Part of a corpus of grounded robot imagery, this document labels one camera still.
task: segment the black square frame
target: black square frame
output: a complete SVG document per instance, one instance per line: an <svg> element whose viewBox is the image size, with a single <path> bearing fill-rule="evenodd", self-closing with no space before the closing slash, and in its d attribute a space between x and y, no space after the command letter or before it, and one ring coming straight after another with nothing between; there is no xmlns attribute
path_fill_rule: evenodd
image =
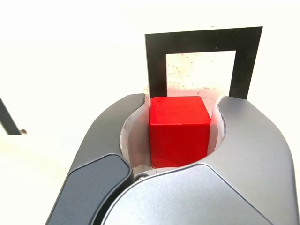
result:
<svg viewBox="0 0 300 225"><path fill-rule="evenodd" d="M247 99L263 27L146 34L150 97L167 96L166 55L236 51L229 96Z"/></svg>

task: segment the table surface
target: table surface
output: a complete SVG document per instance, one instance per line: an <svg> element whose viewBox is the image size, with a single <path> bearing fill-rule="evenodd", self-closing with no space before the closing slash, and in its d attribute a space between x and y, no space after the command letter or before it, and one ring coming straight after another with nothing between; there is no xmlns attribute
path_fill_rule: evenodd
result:
<svg viewBox="0 0 300 225"><path fill-rule="evenodd" d="M79 142L45 135L0 136L0 224L45 224ZM299 174L297 152L292 151Z"/></svg>

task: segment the white backdrop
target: white backdrop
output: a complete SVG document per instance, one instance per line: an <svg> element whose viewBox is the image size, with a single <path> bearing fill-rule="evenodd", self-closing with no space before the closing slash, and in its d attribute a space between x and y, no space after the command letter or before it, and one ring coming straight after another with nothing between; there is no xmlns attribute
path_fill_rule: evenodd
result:
<svg viewBox="0 0 300 225"><path fill-rule="evenodd" d="M19 129L59 136L74 155L104 109L147 86L145 33L263 26L248 100L281 130L299 175L297 2L150 2L2 1L0 96Z"/></svg>

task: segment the black picture frame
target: black picture frame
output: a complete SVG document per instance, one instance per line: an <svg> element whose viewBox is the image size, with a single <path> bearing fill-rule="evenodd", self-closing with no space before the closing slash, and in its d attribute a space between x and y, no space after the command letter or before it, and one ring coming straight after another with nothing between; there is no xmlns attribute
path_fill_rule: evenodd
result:
<svg viewBox="0 0 300 225"><path fill-rule="evenodd" d="M236 51L229 96L247 99L263 27L146 34L150 97L167 96L166 55Z"/></svg>
<svg viewBox="0 0 300 225"><path fill-rule="evenodd" d="M6 130L8 135L20 135L21 134L1 98L0 98L0 122L3 126L3 128Z"/></svg>

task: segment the wooden block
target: wooden block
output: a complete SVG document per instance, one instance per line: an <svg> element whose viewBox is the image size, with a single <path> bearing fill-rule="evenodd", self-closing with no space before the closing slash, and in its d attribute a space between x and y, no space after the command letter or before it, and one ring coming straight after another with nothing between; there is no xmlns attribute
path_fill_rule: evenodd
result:
<svg viewBox="0 0 300 225"><path fill-rule="evenodd" d="M210 116L199 96L153 97L149 141L153 168L178 167L204 158Z"/></svg>

